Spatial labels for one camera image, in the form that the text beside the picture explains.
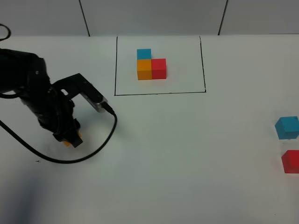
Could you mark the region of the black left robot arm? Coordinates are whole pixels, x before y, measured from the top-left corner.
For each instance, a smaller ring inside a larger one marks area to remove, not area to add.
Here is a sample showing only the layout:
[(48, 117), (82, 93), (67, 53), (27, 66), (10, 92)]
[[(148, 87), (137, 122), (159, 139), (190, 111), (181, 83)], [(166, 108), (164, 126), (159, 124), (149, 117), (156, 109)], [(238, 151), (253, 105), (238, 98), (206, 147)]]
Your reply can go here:
[(73, 118), (74, 104), (50, 82), (45, 60), (36, 54), (15, 50), (0, 51), (0, 94), (14, 91), (40, 126), (52, 132), (57, 141), (74, 147), (83, 141), (80, 124)]

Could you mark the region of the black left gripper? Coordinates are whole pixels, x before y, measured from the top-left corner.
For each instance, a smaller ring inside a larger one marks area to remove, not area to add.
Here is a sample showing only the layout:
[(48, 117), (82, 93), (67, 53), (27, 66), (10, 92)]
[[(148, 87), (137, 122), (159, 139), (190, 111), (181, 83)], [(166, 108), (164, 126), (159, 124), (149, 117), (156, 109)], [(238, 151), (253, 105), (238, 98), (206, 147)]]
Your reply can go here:
[(74, 104), (53, 87), (45, 92), (25, 92), (22, 103), (37, 117), (40, 126), (59, 141), (75, 144), (79, 139), (79, 124), (73, 118)]

